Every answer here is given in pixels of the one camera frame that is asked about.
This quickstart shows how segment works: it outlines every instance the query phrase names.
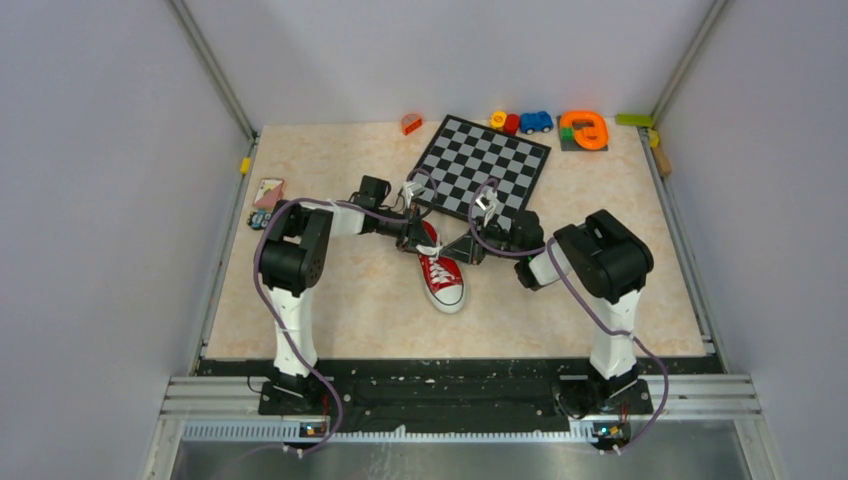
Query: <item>beige marble table surface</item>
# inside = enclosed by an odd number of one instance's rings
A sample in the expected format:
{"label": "beige marble table surface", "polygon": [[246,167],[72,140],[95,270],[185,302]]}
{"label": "beige marble table surface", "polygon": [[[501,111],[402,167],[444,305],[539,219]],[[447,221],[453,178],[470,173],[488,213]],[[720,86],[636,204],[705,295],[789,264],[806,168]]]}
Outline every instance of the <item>beige marble table surface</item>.
{"label": "beige marble table surface", "polygon": [[[275,353],[273,319],[251,280],[260,232],[246,220],[259,181],[284,178],[286,198],[347,199],[362,175],[389,180],[396,189],[439,124],[426,122],[408,137],[397,123],[264,128],[206,358],[272,358]],[[553,148],[527,208],[539,214],[546,235],[582,223],[600,208],[609,210],[654,255],[654,270],[639,304],[637,334],[659,355],[704,355],[638,132],[614,122],[608,126],[608,152],[562,152],[553,132],[530,137]],[[465,231],[462,221],[447,215],[434,212],[430,220],[446,240]],[[334,238],[314,298],[318,355],[587,356],[593,325],[586,313],[561,284],[538,292],[522,288],[513,263],[487,257],[479,266],[463,266],[469,289],[465,307],[445,315],[425,297],[415,256],[395,250],[394,239],[376,234]]]}

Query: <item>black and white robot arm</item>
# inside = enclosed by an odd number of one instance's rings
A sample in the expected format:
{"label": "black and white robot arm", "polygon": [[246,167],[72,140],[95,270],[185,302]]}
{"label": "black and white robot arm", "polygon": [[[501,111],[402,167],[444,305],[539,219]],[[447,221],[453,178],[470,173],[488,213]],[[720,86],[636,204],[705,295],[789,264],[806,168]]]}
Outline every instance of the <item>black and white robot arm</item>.
{"label": "black and white robot arm", "polygon": [[[305,360],[297,358],[277,325],[274,366],[283,383],[293,384],[291,380],[296,383],[298,378],[307,377],[309,368],[304,363],[312,367],[317,361],[312,341],[312,295],[323,271],[331,237],[378,233],[395,237],[401,251],[426,253],[435,249],[440,255],[469,264],[480,263],[486,255],[515,260],[516,256],[508,252],[541,251],[544,246],[539,219],[533,212],[520,212],[508,231],[496,222],[487,221],[491,216],[485,212],[493,211],[497,202],[490,188],[483,190],[480,206],[484,215],[471,226],[474,232],[469,231],[444,247],[435,245],[421,226],[423,215],[414,202],[423,187],[411,182],[403,185],[400,192],[403,213],[382,206],[389,190],[388,182],[366,176],[351,203],[303,202],[283,212],[269,226],[259,272],[274,308],[285,319],[293,346]],[[594,310],[606,326],[607,332],[596,328],[590,363],[602,394],[614,396],[636,381],[636,358],[631,338],[611,336],[609,331],[632,332],[645,277],[653,269],[651,252],[605,210],[590,215],[579,226],[561,228],[554,233],[554,239],[551,254],[557,265],[564,273],[576,273],[594,297]],[[518,259],[515,271],[521,284],[533,290],[560,278],[547,253]]]}

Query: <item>sneaker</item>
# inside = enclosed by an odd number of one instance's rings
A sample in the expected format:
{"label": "sneaker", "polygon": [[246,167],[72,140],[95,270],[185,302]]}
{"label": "sneaker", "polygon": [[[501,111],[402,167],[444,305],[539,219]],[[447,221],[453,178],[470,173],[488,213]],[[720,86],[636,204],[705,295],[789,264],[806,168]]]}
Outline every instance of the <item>sneaker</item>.
{"label": "sneaker", "polygon": [[[427,222],[421,222],[427,235],[438,241],[436,229]],[[418,255],[424,285],[430,301],[443,313],[456,313],[465,304],[465,283],[456,261],[445,257]]]}

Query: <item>green toy block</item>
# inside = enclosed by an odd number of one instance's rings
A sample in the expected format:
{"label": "green toy block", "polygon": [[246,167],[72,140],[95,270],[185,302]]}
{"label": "green toy block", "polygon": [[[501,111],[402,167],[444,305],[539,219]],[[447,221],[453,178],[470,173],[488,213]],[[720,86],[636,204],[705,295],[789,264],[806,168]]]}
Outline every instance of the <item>green toy block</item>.
{"label": "green toy block", "polygon": [[619,125],[630,125],[633,127],[654,126],[654,119],[650,115],[634,115],[632,113],[619,113],[615,116],[615,123]]}

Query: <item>checkered board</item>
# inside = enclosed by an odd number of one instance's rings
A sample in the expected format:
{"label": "checkered board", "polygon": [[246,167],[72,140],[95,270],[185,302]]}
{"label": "checkered board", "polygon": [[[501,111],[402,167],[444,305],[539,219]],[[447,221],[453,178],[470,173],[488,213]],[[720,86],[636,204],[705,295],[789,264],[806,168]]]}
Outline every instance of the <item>checkered board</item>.
{"label": "checkered board", "polygon": [[[474,192],[486,179],[498,184],[498,209],[494,220],[509,229],[516,212],[527,206],[550,147],[507,135],[448,115],[416,168],[422,168],[438,183],[439,195],[433,209],[465,220]],[[413,181],[427,187],[419,202],[429,205],[433,190],[422,173]],[[474,207],[476,217],[482,212]]]}

